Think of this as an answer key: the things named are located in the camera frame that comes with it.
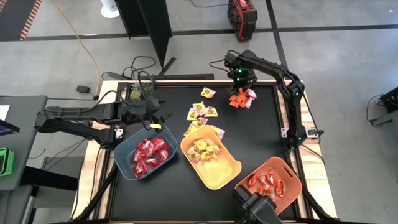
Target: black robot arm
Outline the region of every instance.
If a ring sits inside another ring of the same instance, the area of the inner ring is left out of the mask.
[[[289,129],[286,132],[287,147],[296,148],[307,138],[307,132],[302,125],[300,101],[304,93],[304,84],[298,76],[288,71],[285,67],[259,58],[250,50],[239,54],[235,51],[228,51],[225,57],[225,66],[229,68],[228,77],[234,80],[231,93],[236,93],[239,88],[247,89],[257,82],[253,70],[259,70],[271,75],[276,80],[278,90],[282,94],[287,109]],[[291,82],[286,85],[285,78]]]

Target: concrete floor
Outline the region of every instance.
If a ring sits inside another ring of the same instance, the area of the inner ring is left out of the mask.
[[[57,1],[79,34],[124,32],[120,17],[105,19],[99,0]],[[196,0],[197,4],[226,0]],[[253,0],[259,10],[260,28],[271,23],[265,0]],[[189,0],[167,0],[173,31],[230,29],[225,7],[194,8]],[[398,3],[394,0],[278,0],[272,1],[278,27],[361,26],[398,24]],[[29,37],[73,35],[49,0],[43,0]],[[320,129],[325,130],[321,149],[326,161],[333,199],[342,220],[396,223],[398,219],[397,124],[372,128],[366,121],[366,103],[373,95],[398,85],[398,29],[281,32],[289,69],[304,82],[311,109]],[[100,72],[121,70],[138,55],[155,57],[150,38],[84,40]],[[0,95],[38,95],[89,98],[75,91],[77,85],[95,89],[95,68],[75,40],[0,42]],[[251,49],[258,56],[278,62],[272,33],[254,34],[239,43],[233,34],[185,35],[171,38],[168,60],[176,57],[167,74],[226,74],[208,66],[227,50]],[[138,66],[150,62],[142,60]],[[149,69],[157,73],[160,66]],[[259,74],[260,78],[270,78]],[[49,101],[49,105],[87,106],[92,102]],[[370,107],[377,117],[383,109]],[[38,134],[31,156],[46,148],[42,157],[28,165],[40,167],[44,156],[54,156],[80,138],[67,134]],[[71,156],[84,156],[85,146]],[[69,217],[70,208],[38,211],[35,223],[59,222]]]

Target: black panel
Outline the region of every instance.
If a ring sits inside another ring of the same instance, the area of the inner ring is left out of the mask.
[[[116,5],[129,37],[148,34],[137,0],[116,0]]]
[[[163,67],[169,38],[172,36],[166,2],[165,0],[137,0],[137,2]]]
[[[202,88],[158,88],[155,96],[167,102],[157,114],[173,113],[166,125],[178,144],[177,155],[148,178],[128,181],[118,174],[113,192],[112,221],[202,221],[235,220],[238,205],[232,198],[234,186],[245,176],[272,156],[279,156],[284,149],[280,138],[275,90],[272,85],[256,88],[258,100],[251,109],[236,109],[229,105],[229,95],[224,87],[211,87],[216,91],[213,99],[200,96]],[[186,121],[192,103],[204,101],[214,106],[218,118],[209,118],[208,124],[226,131],[222,140],[232,156],[242,162],[242,172],[219,190],[208,189],[179,145],[190,122]],[[128,127],[129,137],[142,128]],[[293,205],[280,217],[294,218]]]

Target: black stand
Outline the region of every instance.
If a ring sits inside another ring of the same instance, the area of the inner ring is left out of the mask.
[[[169,38],[172,36],[166,1],[116,0],[116,5],[129,38],[150,35],[163,68]]]
[[[21,178],[22,184],[53,187],[63,190],[77,190],[78,179],[67,175],[55,174],[53,172],[26,166]]]

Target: hazard stripe tape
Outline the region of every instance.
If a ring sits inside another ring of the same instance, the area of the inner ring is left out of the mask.
[[[29,33],[30,26],[32,25],[37,12],[39,11],[39,7],[41,5],[42,1],[41,0],[36,0],[35,4],[33,5],[32,10],[30,11],[29,17],[26,20],[24,28],[21,30],[21,34],[19,37],[19,40],[25,40],[27,37],[27,34]]]

